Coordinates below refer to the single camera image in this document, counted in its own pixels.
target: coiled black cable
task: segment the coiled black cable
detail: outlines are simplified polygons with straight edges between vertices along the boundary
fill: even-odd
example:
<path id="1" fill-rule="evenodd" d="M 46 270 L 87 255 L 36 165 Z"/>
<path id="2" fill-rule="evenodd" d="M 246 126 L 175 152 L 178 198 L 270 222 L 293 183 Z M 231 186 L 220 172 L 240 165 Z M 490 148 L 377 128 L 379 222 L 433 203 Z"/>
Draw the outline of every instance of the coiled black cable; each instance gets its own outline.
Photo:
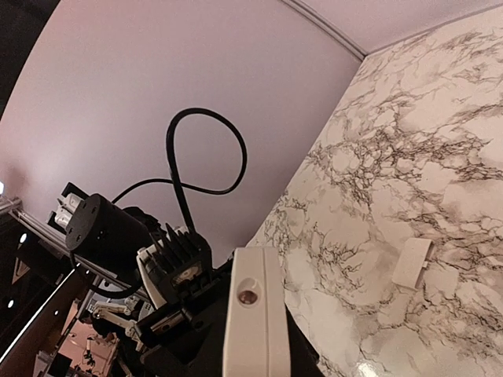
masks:
<path id="1" fill-rule="evenodd" d="M 210 118 L 216 119 L 219 122 L 223 123 L 236 137 L 237 142 L 240 145 L 241 148 L 241 169 L 240 173 L 237 176 L 236 181 L 229 187 L 225 188 L 223 190 L 211 190 L 209 188 L 203 188 L 203 187 L 198 187 L 195 185 L 190 185 L 187 183 L 183 183 L 180 179 L 180 173 L 178 172 L 178 165 L 176 162 L 176 156 L 174 152 L 174 132 L 176 130 L 176 127 L 180 123 L 182 119 L 184 119 L 186 116 L 189 115 L 205 115 L 209 116 Z M 166 155 L 167 155 L 167 162 L 170 167 L 171 171 L 171 179 L 167 178 L 150 178 L 150 179 L 145 179 L 144 181 L 139 181 L 135 183 L 134 185 L 126 188 L 123 192 L 121 192 L 113 201 L 112 203 L 117 203 L 119 200 L 121 200 L 124 196 L 126 196 L 128 193 L 132 192 L 133 190 L 137 189 L 138 187 L 142 187 L 143 185 L 148 185 L 151 183 L 165 183 L 169 185 L 173 185 L 174 187 L 174 192 L 177 197 L 178 205 L 180 206 L 180 211 L 182 212 L 182 216 L 185 221 L 185 225 L 187 228 L 196 230 L 192 215 L 190 214 L 190 209 L 189 209 L 189 204 L 187 203 L 187 199 L 185 197 L 185 193 L 183 191 L 183 188 L 185 187 L 186 189 L 190 189 L 196 192 L 202 192 L 208 195 L 216 195 L 216 196 L 221 196 L 228 194 L 232 191 L 234 191 L 237 186 L 241 183 L 243 180 L 244 174 L 246 172 L 246 166 L 248 164 L 248 153 L 246 150 L 246 144 L 244 142 L 243 137 L 241 136 L 239 130 L 226 118 L 218 114 L 217 112 L 213 112 L 212 110 L 208 110 L 206 108 L 187 108 L 185 110 L 181 110 L 177 115 L 174 116 L 174 118 L 171 120 L 169 127 L 167 128 L 166 132 Z M 73 268 L 77 271 L 79 276 L 83 279 L 84 282 L 88 285 L 89 289 L 91 291 L 94 291 L 98 293 L 99 295 L 108 297 L 108 298 L 114 298 L 114 299 L 121 299 L 121 298 L 126 298 L 131 296 L 134 292 L 136 292 L 140 287 L 142 286 L 141 279 L 132 285 L 131 287 L 123 290 L 123 291 L 106 291 L 104 289 L 101 289 L 95 285 L 92 284 L 87 279 L 87 276 L 84 275 L 84 273 L 76 267 L 76 260 L 75 260 L 75 255 L 74 253 L 70 252 L 70 262 L 73 266 Z"/>

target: metal frame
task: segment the metal frame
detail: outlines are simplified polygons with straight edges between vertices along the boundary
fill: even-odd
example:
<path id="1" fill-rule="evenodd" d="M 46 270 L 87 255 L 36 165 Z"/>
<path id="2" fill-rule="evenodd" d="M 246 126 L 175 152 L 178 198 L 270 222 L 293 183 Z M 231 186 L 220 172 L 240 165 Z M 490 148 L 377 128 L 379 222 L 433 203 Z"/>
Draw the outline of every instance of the metal frame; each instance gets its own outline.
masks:
<path id="1" fill-rule="evenodd" d="M 22 224 L 24 227 L 29 229 L 31 232 L 36 234 L 38 237 L 40 237 L 42 240 L 47 242 L 51 247 L 54 247 L 57 251 L 61 252 L 63 255 L 69 257 L 70 252 L 66 248 L 66 245 L 64 244 L 64 239 L 61 234 L 56 233 L 51 227 L 49 227 L 47 224 L 44 224 L 31 216 L 30 214 L 27 214 L 24 212 L 20 206 L 21 206 L 21 200 L 20 199 L 14 199 L 14 200 L 8 200 L 11 204 L 8 210 L 6 212 L 9 212 L 20 224 Z M 80 258 L 78 255 L 75 256 L 75 260 L 86 267 L 88 270 L 90 270 L 92 273 L 95 273 L 97 276 L 99 276 L 102 279 L 105 279 L 108 281 L 110 284 L 114 284 L 117 287 L 120 287 L 122 289 L 128 288 L 129 285 L 125 284 L 124 282 L 117 280 L 108 270 L 102 269 L 98 265 L 95 265 L 94 263 L 88 262 L 85 259 Z M 150 299 L 148 295 L 145 292 L 145 289 L 142 287 L 140 288 L 134 296 L 137 296 L 143 301 L 150 302 Z"/>

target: marble wall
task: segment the marble wall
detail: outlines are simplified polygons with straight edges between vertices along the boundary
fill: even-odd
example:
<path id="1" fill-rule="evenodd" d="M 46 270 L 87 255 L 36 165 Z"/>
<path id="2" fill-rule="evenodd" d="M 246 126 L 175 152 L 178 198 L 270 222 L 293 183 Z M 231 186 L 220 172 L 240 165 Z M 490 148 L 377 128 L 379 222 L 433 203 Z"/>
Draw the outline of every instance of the marble wall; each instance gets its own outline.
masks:
<path id="1" fill-rule="evenodd" d="M 503 9 L 368 57 L 251 245 L 333 376 L 503 375 Z M 420 289 L 391 282 L 435 242 Z"/>

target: white wall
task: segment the white wall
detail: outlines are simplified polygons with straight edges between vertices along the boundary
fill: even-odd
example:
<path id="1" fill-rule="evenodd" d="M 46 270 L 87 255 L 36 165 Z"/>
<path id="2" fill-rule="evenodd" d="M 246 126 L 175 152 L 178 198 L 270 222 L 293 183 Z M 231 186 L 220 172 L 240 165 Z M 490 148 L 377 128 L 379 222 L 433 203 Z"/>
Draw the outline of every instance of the white wall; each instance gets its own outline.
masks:
<path id="1" fill-rule="evenodd" d="M 220 263 L 259 227 L 358 66 L 279 1 L 63 0 L 0 122 L 0 181 L 44 221 L 68 181 L 111 199 L 141 179 L 168 177 L 169 121 L 183 108 L 211 108 L 236 124 L 250 156 L 233 194 L 188 192 Z M 240 153 L 230 132 L 200 117 L 182 125 L 182 180 L 232 183 Z M 121 204 L 182 223 L 167 186 Z"/>

